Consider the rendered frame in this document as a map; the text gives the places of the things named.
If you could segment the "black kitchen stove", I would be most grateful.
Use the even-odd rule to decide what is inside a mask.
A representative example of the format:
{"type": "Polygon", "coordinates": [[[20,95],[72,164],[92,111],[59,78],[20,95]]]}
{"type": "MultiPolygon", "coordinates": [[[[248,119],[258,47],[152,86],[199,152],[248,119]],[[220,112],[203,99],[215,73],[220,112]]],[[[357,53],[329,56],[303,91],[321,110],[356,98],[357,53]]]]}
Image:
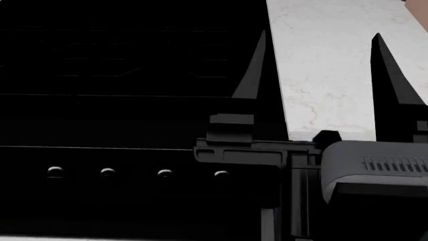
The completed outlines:
{"type": "Polygon", "coordinates": [[[286,142],[266,0],[0,0],[0,239],[260,241],[193,148],[262,31],[252,141],[286,142]]]}

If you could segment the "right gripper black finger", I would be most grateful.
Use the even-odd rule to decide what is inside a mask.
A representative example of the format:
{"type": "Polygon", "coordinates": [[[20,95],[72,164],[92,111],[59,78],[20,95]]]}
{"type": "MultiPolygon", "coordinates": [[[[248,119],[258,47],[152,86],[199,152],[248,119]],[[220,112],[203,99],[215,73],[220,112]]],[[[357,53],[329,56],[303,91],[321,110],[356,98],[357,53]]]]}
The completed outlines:
{"type": "Polygon", "coordinates": [[[380,33],[371,41],[370,71],[376,140],[428,142],[428,105],[405,78],[380,33]]]}
{"type": "Polygon", "coordinates": [[[266,49],[266,31],[262,31],[248,68],[231,96],[242,106],[210,116],[206,140],[216,145],[250,146],[255,124],[255,101],[259,90],[266,49]]]}

